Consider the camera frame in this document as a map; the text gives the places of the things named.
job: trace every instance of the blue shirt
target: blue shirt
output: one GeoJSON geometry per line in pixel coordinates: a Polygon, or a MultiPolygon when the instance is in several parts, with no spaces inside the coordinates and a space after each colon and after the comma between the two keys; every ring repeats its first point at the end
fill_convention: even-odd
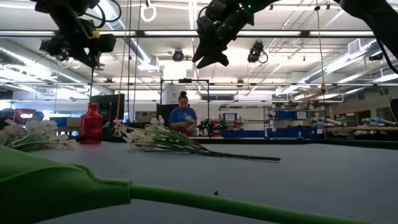
{"type": "Polygon", "coordinates": [[[183,110],[177,107],[170,113],[169,123],[187,122],[192,124],[197,119],[197,114],[192,108],[183,110]]]}

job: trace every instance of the gray table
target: gray table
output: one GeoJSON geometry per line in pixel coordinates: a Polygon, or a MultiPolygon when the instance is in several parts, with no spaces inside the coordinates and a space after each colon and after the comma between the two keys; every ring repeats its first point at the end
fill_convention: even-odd
{"type": "MultiPolygon", "coordinates": [[[[131,179],[220,197],[339,217],[398,223],[398,151],[309,145],[205,145],[240,154],[277,156],[281,162],[141,152],[103,142],[79,149],[33,152],[81,164],[102,177],[131,179]]],[[[104,208],[43,222],[64,223],[264,223],[157,202],[104,208]]]]}

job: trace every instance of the bottle neck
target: bottle neck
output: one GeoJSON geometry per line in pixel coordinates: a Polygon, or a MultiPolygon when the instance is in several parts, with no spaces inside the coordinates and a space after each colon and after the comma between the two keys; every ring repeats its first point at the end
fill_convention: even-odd
{"type": "Polygon", "coordinates": [[[98,112],[98,104],[97,103],[89,103],[88,104],[88,112],[98,112]]]}

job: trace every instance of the red plastic bottle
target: red plastic bottle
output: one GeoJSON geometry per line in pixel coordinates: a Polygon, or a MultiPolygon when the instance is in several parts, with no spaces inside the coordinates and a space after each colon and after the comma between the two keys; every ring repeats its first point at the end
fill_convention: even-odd
{"type": "Polygon", "coordinates": [[[89,103],[87,113],[81,116],[80,144],[101,144],[102,120],[98,104],[89,103]]]}

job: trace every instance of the long green stem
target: long green stem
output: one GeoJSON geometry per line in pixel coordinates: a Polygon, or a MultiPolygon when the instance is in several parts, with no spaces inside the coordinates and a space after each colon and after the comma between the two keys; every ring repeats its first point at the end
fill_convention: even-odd
{"type": "Polygon", "coordinates": [[[196,194],[179,190],[143,185],[132,185],[131,198],[154,202],[171,203],[193,208],[254,218],[283,224],[370,224],[344,218],[298,212],[267,205],[230,200],[223,197],[196,194]]]}

